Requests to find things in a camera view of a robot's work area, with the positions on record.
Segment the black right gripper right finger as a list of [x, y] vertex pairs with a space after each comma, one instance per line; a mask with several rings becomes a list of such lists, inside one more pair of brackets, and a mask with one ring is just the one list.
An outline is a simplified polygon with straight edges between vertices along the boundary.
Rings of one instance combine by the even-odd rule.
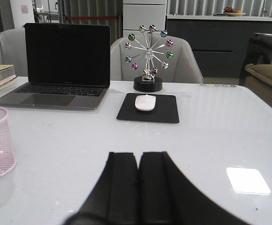
[[139, 167], [140, 224], [244, 225], [197, 189], [166, 152], [145, 152]]

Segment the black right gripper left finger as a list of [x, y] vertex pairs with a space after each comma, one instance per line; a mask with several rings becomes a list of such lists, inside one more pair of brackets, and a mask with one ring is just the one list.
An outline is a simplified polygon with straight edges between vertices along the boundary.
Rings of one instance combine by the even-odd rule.
[[136, 225], [138, 169], [132, 153], [110, 152], [96, 185], [66, 225]]

